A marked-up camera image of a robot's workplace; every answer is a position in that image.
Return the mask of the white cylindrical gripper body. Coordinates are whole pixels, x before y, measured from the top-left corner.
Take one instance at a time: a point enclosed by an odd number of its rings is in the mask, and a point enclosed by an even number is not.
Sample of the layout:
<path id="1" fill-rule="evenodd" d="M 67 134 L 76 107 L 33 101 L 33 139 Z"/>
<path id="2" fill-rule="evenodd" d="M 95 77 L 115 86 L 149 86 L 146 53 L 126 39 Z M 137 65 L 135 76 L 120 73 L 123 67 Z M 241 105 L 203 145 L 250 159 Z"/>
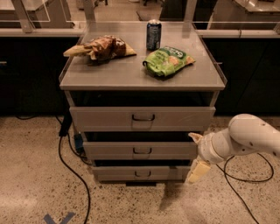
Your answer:
<path id="1" fill-rule="evenodd" d="M 200 158 L 210 164 L 218 164 L 230 156 L 230 136 L 224 129 L 202 137 L 198 144 Z"/>

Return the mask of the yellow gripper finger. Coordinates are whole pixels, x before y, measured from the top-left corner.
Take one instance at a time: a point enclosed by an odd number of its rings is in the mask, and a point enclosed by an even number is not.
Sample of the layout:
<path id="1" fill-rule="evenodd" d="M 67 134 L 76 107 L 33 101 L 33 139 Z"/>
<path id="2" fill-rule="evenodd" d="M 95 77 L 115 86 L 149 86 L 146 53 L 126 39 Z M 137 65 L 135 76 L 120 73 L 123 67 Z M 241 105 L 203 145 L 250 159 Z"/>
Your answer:
<path id="1" fill-rule="evenodd" d="M 187 174 L 186 180 L 188 183 L 193 184 L 198 181 L 202 176 L 208 173 L 211 165 L 204 161 L 201 157 L 196 157 L 191 164 L 190 171 Z"/>
<path id="2" fill-rule="evenodd" d="M 201 134 L 198 134 L 198 133 L 193 133 L 193 132 L 190 132 L 188 134 L 188 136 L 196 143 L 198 144 L 200 142 L 200 140 L 203 138 L 203 136 Z"/>

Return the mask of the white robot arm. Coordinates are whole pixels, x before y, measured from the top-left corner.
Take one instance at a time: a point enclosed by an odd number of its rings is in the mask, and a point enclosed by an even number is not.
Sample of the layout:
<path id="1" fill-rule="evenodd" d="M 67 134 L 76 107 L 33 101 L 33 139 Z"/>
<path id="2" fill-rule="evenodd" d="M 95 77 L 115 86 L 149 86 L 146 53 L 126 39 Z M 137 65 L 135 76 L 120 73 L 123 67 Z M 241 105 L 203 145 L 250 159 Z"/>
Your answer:
<path id="1" fill-rule="evenodd" d="M 187 174 L 187 182 L 191 184 L 208 173 L 211 165 L 217 165 L 231 156 L 265 152 L 280 158 L 280 131 L 250 114 L 234 116 L 221 131 L 204 136 L 191 132 L 188 136 L 198 146 L 198 156 L 192 161 Z"/>

